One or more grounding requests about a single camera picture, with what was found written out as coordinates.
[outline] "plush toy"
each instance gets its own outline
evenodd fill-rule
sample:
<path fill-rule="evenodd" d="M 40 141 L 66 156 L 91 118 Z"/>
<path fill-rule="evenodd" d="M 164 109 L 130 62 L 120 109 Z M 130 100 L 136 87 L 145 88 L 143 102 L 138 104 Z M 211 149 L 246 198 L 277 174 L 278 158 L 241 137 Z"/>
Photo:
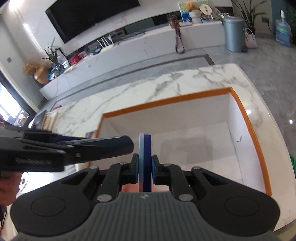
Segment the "plush toy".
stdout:
<path fill-rule="evenodd" d="M 186 2 L 185 7 L 186 7 L 187 11 L 189 11 L 189 12 L 193 9 L 196 9 L 194 2 Z"/>

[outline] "orange edge trim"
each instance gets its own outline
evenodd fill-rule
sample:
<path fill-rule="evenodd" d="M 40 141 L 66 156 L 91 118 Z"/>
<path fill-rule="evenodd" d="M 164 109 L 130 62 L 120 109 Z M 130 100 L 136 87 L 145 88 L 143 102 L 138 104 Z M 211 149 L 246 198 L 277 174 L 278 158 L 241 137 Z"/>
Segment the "orange edge trim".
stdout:
<path fill-rule="evenodd" d="M 251 121 L 245 111 L 245 108 L 242 105 L 242 102 L 240 101 L 237 93 L 233 90 L 232 87 L 207 90 L 207 91 L 201 91 L 201 92 L 196 92 L 196 93 L 191 93 L 191 94 L 186 94 L 186 95 L 181 95 L 181 96 L 170 97 L 170 98 L 156 100 L 156 101 L 152 101 L 152 102 L 148 102 L 148 103 L 144 103 L 144 104 L 140 104 L 140 105 L 136 105 L 136 106 L 127 107 L 127 108 L 124 108 L 121 110 L 103 113 L 101 116 L 101 120 L 98 124 L 97 131 L 94 136 L 95 136 L 95 138 L 99 137 L 100 132 L 101 132 L 101 128 L 102 128 L 102 123 L 105 118 L 111 118 L 111 117 L 115 117 L 115 116 L 123 115 L 123 114 L 128 114 L 128 113 L 135 112 L 135 111 L 154 108 L 157 106 L 163 106 L 163 105 L 167 105 L 167 104 L 173 104 L 173 103 L 188 101 L 188 100 L 192 100 L 192 99 L 200 99 L 200 98 L 224 95 L 224 94 L 228 94 L 228 93 L 230 93 L 233 96 L 234 100 L 236 101 L 236 103 L 242 113 L 242 116 L 243 116 L 244 121 L 245 121 L 247 128 L 248 128 L 249 134 L 253 140 L 255 150 L 257 152 L 257 156 L 258 156 L 259 163 L 260 163 L 261 170 L 262 170 L 266 194 L 271 196 L 272 191 L 271 191 L 270 179 L 269 179 L 269 174 L 267 171 L 266 162 L 265 162 L 265 159 L 264 159 L 264 156 L 262 153 L 262 149 L 260 147 L 258 138 L 256 136 L 254 129 L 253 129 Z"/>
<path fill-rule="evenodd" d="M 244 118 L 244 121 L 247 125 L 247 128 L 248 128 L 248 131 L 250 133 L 250 136 L 253 140 L 253 143 L 254 143 L 254 146 L 255 146 L 255 149 L 256 149 L 256 152 L 257 152 L 257 155 L 258 155 L 258 159 L 259 159 L 259 163 L 260 163 L 260 166 L 261 166 L 261 171 L 262 171 L 262 175 L 263 175 L 263 180 L 264 180 L 264 186 L 265 186 L 265 191 L 266 191 L 266 194 L 271 196 L 272 195 L 272 191 L 271 191 L 271 185 L 270 185 L 270 179 L 269 179 L 269 174 L 268 174 L 268 171 L 267 171 L 267 166 L 266 166 L 266 162 L 265 162 L 265 158 L 263 156 L 263 152 L 262 152 L 262 149 L 260 147 L 260 144 L 259 144 L 259 141 L 258 141 L 258 138 L 257 138 L 257 135 L 255 133 L 255 130 L 253 128 L 253 125 L 246 113 L 246 110 L 244 108 L 244 106 L 242 105 L 242 102 L 241 100 L 239 99 L 237 93 L 234 91 L 233 88 L 230 88 L 230 94 L 233 96 L 233 98 L 235 99 L 241 113 L 242 113 L 242 116 Z"/>

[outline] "red box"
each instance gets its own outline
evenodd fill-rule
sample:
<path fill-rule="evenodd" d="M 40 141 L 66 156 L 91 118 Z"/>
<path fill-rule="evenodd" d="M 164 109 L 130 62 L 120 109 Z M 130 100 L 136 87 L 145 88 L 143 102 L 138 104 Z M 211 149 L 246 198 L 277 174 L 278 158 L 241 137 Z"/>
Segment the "red box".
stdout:
<path fill-rule="evenodd" d="M 78 54 L 74 55 L 69 59 L 69 63 L 71 65 L 77 64 L 80 61 L 80 58 L 78 57 Z"/>

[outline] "tv stand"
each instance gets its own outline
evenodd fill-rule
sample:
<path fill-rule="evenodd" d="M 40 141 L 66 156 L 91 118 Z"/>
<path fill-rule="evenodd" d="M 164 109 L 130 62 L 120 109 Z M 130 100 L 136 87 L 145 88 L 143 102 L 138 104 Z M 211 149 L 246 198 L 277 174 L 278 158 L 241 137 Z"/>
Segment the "tv stand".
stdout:
<path fill-rule="evenodd" d="M 221 21 L 192 24 L 180 28 L 186 50 L 225 45 Z M 116 43 L 107 51 L 80 61 L 76 67 L 52 80 L 40 92 L 50 100 L 110 71 L 147 59 L 175 53 L 175 30 L 169 25 L 147 31 L 144 35 Z"/>

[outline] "plant leaves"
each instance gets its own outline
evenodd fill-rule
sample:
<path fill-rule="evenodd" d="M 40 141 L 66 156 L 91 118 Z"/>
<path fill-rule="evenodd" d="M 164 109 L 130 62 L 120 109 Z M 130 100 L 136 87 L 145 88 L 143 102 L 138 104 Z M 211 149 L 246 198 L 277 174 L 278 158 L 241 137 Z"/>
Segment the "plant leaves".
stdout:
<path fill-rule="evenodd" d="M 52 50 L 52 46 L 54 45 L 54 41 L 55 41 L 55 37 L 54 37 L 54 40 L 52 41 L 52 44 L 51 44 L 51 47 L 50 47 L 51 50 Z"/>
<path fill-rule="evenodd" d="M 240 16 L 240 17 L 243 19 L 243 16 L 242 16 L 242 15 L 240 15 L 240 14 L 238 14 L 238 13 L 234 13 L 234 14 Z"/>
<path fill-rule="evenodd" d="M 246 6 L 246 4 L 245 4 L 244 1 L 243 1 L 243 3 L 244 3 L 244 8 L 245 8 L 245 10 L 246 10 L 246 15 L 247 15 L 247 17 L 248 17 L 248 22 L 247 22 L 247 24 L 249 25 L 250 23 L 252 23 L 252 15 L 251 15 L 251 13 L 249 12 L 249 10 L 248 10 L 248 8 L 247 8 L 247 6 Z"/>
<path fill-rule="evenodd" d="M 50 49 L 50 51 L 51 51 L 51 54 L 53 54 L 54 52 L 53 52 L 52 48 L 50 48 L 50 47 L 48 47 L 48 48 Z"/>
<path fill-rule="evenodd" d="M 257 5 L 255 5 L 255 6 L 253 7 L 253 9 L 252 9 L 252 12 L 255 12 L 255 11 L 256 11 L 256 8 L 257 8 L 258 6 L 260 6 L 261 4 L 266 3 L 266 2 L 267 2 L 267 0 L 264 0 L 264 1 L 260 2 L 260 3 L 258 3 Z"/>
<path fill-rule="evenodd" d="M 244 19 L 244 21 L 245 21 L 246 24 L 248 25 L 248 24 L 249 24 L 249 23 L 248 23 L 248 17 L 247 17 L 247 15 L 246 15 L 246 13 L 245 13 L 243 7 L 241 6 L 241 4 L 240 4 L 237 0 L 230 0 L 230 1 L 231 1 L 235 6 L 238 7 L 238 9 L 241 11 L 241 13 L 242 13 L 242 15 L 243 15 L 243 19 Z"/>
<path fill-rule="evenodd" d="M 48 59 L 48 60 L 52 61 L 50 58 L 40 58 L 40 60 L 41 60 L 41 59 Z"/>
<path fill-rule="evenodd" d="M 44 51 L 45 51 L 45 53 L 46 53 L 47 55 L 49 55 L 49 53 L 46 51 L 46 49 L 44 49 Z"/>
<path fill-rule="evenodd" d="M 259 15 L 264 15 L 266 14 L 265 12 L 259 12 L 259 13 L 253 13 L 253 21 L 252 21 L 252 28 L 255 26 L 255 19 L 259 16 Z"/>

